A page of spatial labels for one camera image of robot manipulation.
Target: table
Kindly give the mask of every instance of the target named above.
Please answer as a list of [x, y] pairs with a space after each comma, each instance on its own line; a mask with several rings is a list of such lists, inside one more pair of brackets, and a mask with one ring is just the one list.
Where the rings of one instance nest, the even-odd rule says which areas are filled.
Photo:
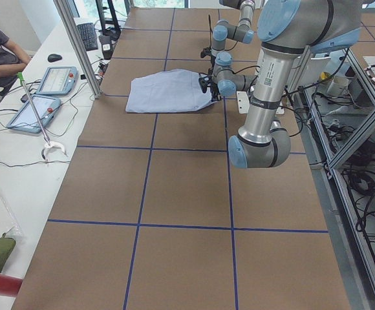
[[[89, 20], [76, 20], [77, 23], [87, 21]], [[61, 54], [63, 59], [49, 63], [47, 56], [51, 53]], [[98, 50], [90, 51], [87, 54], [91, 63], [101, 59], [103, 55], [100, 44]], [[41, 79], [47, 67], [58, 66], [75, 66], [78, 68], [79, 74], [83, 74], [62, 23], [54, 28], [42, 44], [24, 70], [23, 76], [28, 83]], [[60, 150], [54, 149], [48, 154], [49, 161], [68, 162], [74, 154], [78, 136], [84, 127], [94, 99], [89, 86], [84, 85], [85, 83], [85, 80], [79, 79], [73, 91], [68, 96], [61, 98], [61, 101], [66, 104], [62, 106], [52, 123], [47, 127], [55, 134], [62, 134], [67, 130], [62, 137], [50, 134], [51, 140], [64, 144], [67, 156]], [[79, 89], [81, 91], [70, 102], [69, 99]], [[19, 109], [22, 106], [20, 98], [23, 94], [21, 89], [11, 92], [0, 103], [0, 109]], [[67, 125], [76, 112], [72, 125], [67, 129]], [[13, 114], [0, 112], [0, 121], [6, 125], [12, 116]], [[42, 161], [43, 146], [44, 139], [41, 133], [0, 131], [0, 161], [9, 165]], [[8, 168], [0, 164], [0, 193], [14, 213], [25, 236], [9, 257], [3, 270], [4, 274], [24, 278], [68, 165], [68, 163], [49, 163]], [[13, 302], [14, 298], [0, 296], [0, 309], [10, 309]]]
[[[208, 14], [239, 20], [131, 10], [13, 310], [350, 309], [299, 136], [280, 167], [241, 170], [227, 152], [245, 118], [235, 98], [125, 112], [133, 78], [208, 69]], [[259, 48], [232, 50], [234, 70]]]

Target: grid line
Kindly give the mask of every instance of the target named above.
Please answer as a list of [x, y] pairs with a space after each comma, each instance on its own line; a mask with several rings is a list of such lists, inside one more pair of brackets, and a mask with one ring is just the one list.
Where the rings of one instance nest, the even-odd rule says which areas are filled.
[[369, 27], [368, 26], [364, 26], [364, 28], [366, 28], [367, 32], [371, 35], [371, 37], [373, 38], [374, 42], [375, 42], [375, 37], [374, 35], [371, 33], [371, 31], [369, 30]]
[[[224, 99], [224, 119], [225, 119], [225, 143], [226, 143], [226, 148], [228, 149], [228, 115], [226, 112], [226, 100], [225, 99]], [[236, 247], [235, 247], [235, 229], [234, 229], [235, 221], [233, 217], [232, 182], [231, 182], [231, 166], [230, 166], [230, 161], [229, 161], [229, 152], [226, 152], [226, 163], [227, 163], [227, 169], [228, 169], [229, 207], [230, 207], [230, 217], [231, 217], [233, 289], [235, 293], [235, 310], [239, 310], [237, 255], [236, 255]]]
[[[81, 149], [118, 149], [118, 150], [163, 150], [173, 152], [218, 152], [224, 153], [228, 150], [206, 150], [206, 149], [167, 149], [163, 147], [119, 147], [119, 146], [104, 146], [104, 145], [77, 145]], [[290, 155], [306, 155], [305, 152], [290, 152]]]
[[[173, 28], [173, 23], [175, 21], [175, 12], [176, 12], [176, 8], [173, 9], [172, 23], [171, 23], [171, 26], [170, 26], [169, 41], [167, 43], [167, 54], [166, 54], [166, 61], [164, 63], [164, 70], [166, 70], [167, 57], [169, 55], [171, 35], [172, 35], [172, 28]], [[135, 234], [135, 237], [134, 237], [134, 244], [133, 244], [133, 252], [132, 252], [132, 255], [131, 255], [131, 263], [130, 263], [130, 268], [129, 268], [129, 276], [127, 278], [127, 287], [126, 287], [126, 290], [125, 290], [123, 310], [127, 309], [127, 303], [129, 301], [131, 277], [132, 277], [132, 274], [133, 274], [134, 260], [136, 258], [136, 249], [137, 249], [138, 234], [140, 232], [140, 224], [142, 222], [144, 199], [145, 199], [145, 194], [146, 194], [147, 182], [149, 180], [149, 169], [150, 169], [150, 164], [151, 164], [151, 157], [152, 157], [152, 154], [153, 154], [153, 145], [155, 143], [155, 135], [156, 135], [156, 127], [157, 127], [158, 116], [159, 116], [159, 114], [156, 113], [155, 125], [153, 127], [153, 134], [152, 134], [152, 137], [151, 137], [151, 144], [150, 144], [150, 151], [149, 151], [149, 160], [147, 162], [146, 175], [145, 175], [145, 179], [144, 179], [144, 188], [143, 188], [143, 194], [142, 194], [142, 201], [140, 202], [140, 211], [139, 211], [139, 214], [138, 214], [137, 228], [136, 228], [136, 234]]]
[[170, 229], [198, 229], [208, 231], [259, 231], [266, 233], [302, 233], [302, 234], [328, 234], [327, 230], [321, 229], [281, 229], [281, 228], [250, 228], [250, 227], [222, 227], [222, 226], [200, 226], [200, 225], [171, 225], [154, 223], [125, 223], [125, 222], [101, 222], [101, 221], [80, 221], [80, 220], [62, 220], [50, 218], [50, 223], [66, 223], [77, 225], [111, 225], [111, 226], [130, 226], [130, 227], [152, 227], [152, 228], [170, 228]]

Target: electronic device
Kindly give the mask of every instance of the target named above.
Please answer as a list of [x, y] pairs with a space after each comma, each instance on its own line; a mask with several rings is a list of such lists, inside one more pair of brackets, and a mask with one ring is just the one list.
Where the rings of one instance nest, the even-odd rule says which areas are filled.
[[76, 67], [48, 67], [36, 94], [46, 96], [67, 95], [78, 77]]
[[61, 59], [63, 59], [63, 56], [61, 56], [59, 54], [49, 54], [48, 58], [47, 58], [49, 63], [53, 63], [53, 62], [59, 61]]
[[98, 48], [96, 29], [93, 23], [77, 25], [78, 33], [83, 40], [85, 50], [96, 50]]
[[[43, 126], [46, 127], [58, 111], [61, 100], [57, 97], [36, 94], [32, 95], [32, 100], [37, 108]], [[37, 134], [41, 131], [29, 100], [24, 103], [6, 127], [12, 130], [20, 130], [33, 134]]]
[[109, 60], [113, 55], [113, 44], [111, 43], [111, 36], [98, 36], [100, 43], [102, 44], [103, 58]]

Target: metal pole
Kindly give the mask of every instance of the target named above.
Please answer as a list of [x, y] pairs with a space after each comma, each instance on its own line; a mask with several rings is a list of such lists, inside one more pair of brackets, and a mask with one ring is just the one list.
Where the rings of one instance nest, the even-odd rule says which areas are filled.
[[125, 11], [126, 11], [127, 15], [129, 15], [130, 7], [132, 8], [134, 6], [134, 3], [133, 3], [133, 1], [131, 1], [131, 3], [129, 3], [129, 0], [124, 0], [124, 6], [125, 6]]
[[30, 102], [30, 106], [31, 106], [32, 110], [34, 111], [35, 117], [37, 118], [37, 123], [38, 123], [38, 125], [39, 125], [39, 127], [40, 127], [40, 129], [41, 129], [41, 131], [44, 135], [44, 140], [45, 140], [45, 142], [47, 142], [48, 145], [50, 145], [50, 137], [48, 136], [47, 132], [45, 131], [43, 122], [41, 121], [41, 118], [39, 117], [39, 113], [37, 111], [37, 108], [35, 107], [34, 100], [32, 99], [31, 94], [28, 90], [28, 87], [25, 84], [24, 77], [22, 76], [22, 73], [18, 73], [18, 78], [19, 78], [19, 82], [21, 83], [21, 86], [25, 90], [25, 94], [28, 97], [28, 100]]
[[58, 14], [63, 21], [65, 30], [70, 38], [71, 45], [77, 55], [81, 68], [84, 71], [85, 77], [89, 82], [92, 93], [95, 98], [99, 98], [102, 90], [98, 84], [94, 71], [91, 67], [89, 57], [85, 51], [83, 41], [77, 31], [76, 23], [72, 16], [72, 12], [67, 0], [54, 0], [54, 4], [58, 10]]

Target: blue joint cap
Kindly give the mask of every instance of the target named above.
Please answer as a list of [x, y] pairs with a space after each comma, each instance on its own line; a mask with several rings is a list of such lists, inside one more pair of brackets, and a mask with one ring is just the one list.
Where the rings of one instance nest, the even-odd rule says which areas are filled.
[[227, 37], [228, 37], [228, 29], [225, 26], [217, 25], [213, 29], [213, 38], [216, 41], [226, 40]]
[[232, 165], [234, 165], [236, 168], [248, 168], [244, 148], [238, 137], [232, 136], [229, 138], [228, 152]]
[[232, 64], [232, 56], [228, 52], [220, 52], [216, 56], [215, 62], [222, 67], [230, 66]]
[[250, 44], [253, 39], [254, 32], [253, 30], [248, 30], [244, 36], [244, 39], [242, 40], [243, 43], [245, 44]]
[[234, 95], [234, 93], [237, 91], [237, 86], [233, 81], [223, 79], [222, 81], [218, 82], [218, 89], [222, 96], [229, 97]]

